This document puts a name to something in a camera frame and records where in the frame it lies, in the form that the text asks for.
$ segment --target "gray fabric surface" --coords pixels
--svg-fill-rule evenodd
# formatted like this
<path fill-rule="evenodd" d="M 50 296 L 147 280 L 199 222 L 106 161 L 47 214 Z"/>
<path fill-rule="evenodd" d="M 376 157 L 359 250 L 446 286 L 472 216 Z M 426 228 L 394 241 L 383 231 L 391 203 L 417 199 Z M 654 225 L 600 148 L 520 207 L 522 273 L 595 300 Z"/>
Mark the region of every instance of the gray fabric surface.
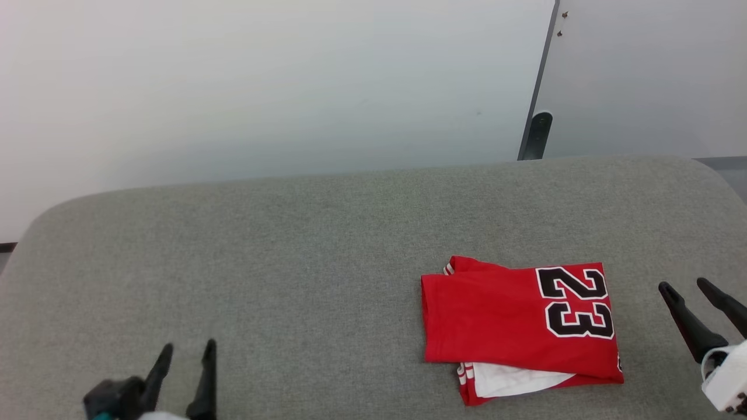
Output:
<path fill-rule="evenodd" d="M 602 261 L 626 384 L 464 408 L 423 362 L 419 276 L 453 254 L 512 267 Z M 735 342 L 695 278 L 747 302 L 747 207 L 679 158 L 569 158 L 150 188 L 65 203 L 0 276 L 0 407 L 80 419 L 106 377 L 175 357 L 183 413 L 209 337 L 221 419 L 717 419 L 659 294 Z"/>

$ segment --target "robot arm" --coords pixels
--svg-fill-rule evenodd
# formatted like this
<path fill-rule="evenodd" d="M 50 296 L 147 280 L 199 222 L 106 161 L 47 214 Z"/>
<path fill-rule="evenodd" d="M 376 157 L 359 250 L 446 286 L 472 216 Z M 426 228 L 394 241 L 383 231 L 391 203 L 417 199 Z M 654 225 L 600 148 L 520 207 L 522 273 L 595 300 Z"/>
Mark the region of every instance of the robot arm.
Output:
<path fill-rule="evenodd" d="M 103 380 L 83 398 L 88 420 L 184 420 L 169 413 L 155 412 L 161 384 L 169 373 L 174 347 L 164 346 L 145 380 Z M 202 355 L 202 376 L 194 400 L 187 407 L 189 420 L 216 420 L 217 349 L 211 339 Z"/>
<path fill-rule="evenodd" d="M 697 283 L 711 304 L 747 338 L 747 308 L 708 280 L 699 278 Z M 692 358 L 701 365 L 701 388 L 708 400 L 718 411 L 747 416 L 747 341 L 729 345 L 690 312 L 682 296 L 667 282 L 659 284 L 659 293 Z"/>

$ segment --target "folded jersey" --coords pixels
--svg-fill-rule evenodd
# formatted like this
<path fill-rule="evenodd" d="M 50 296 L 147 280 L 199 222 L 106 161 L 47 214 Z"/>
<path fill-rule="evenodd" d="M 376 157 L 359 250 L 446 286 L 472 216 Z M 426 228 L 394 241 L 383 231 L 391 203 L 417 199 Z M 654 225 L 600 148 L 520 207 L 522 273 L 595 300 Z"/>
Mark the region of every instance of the folded jersey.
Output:
<path fill-rule="evenodd" d="M 510 270 L 454 256 L 421 278 L 426 361 L 463 362 L 467 405 L 622 383 L 601 263 Z"/>

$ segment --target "gray couch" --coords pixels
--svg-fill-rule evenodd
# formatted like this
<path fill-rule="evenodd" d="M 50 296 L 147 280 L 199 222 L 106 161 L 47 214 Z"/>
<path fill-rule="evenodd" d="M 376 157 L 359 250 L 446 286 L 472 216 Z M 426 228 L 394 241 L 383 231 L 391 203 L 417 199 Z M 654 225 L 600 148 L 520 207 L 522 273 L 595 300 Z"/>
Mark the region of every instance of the gray couch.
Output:
<path fill-rule="evenodd" d="M 424 362 L 419 276 L 452 254 L 602 261 L 626 383 L 465 408 Z M 568 158 L 119 191 L 39 217 L 0 277 L 0 417 L 82 419 L 106 377 L 176 352 L 183 413 L 208 338 L 219 418 L 717 419 L 657 284 L 730 341 L 707 277 L 747 302 L 747 207 L 679 158 Z"/>

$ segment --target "white wall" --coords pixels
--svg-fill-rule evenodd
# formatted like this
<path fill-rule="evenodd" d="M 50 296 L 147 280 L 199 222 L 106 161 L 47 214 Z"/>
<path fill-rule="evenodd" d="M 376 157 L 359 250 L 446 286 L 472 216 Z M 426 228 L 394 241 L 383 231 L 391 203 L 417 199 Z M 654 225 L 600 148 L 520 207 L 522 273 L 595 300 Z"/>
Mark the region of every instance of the white wall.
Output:
<path fill-rule="evenodd" d="M 545 157 L 747 155 L 747 1 L 560 0 Z"/>
<path fill-rule="evenodd" d="M 0 242 L 145 185 L 516 159 L 552 0 L 7 0 Z"/>

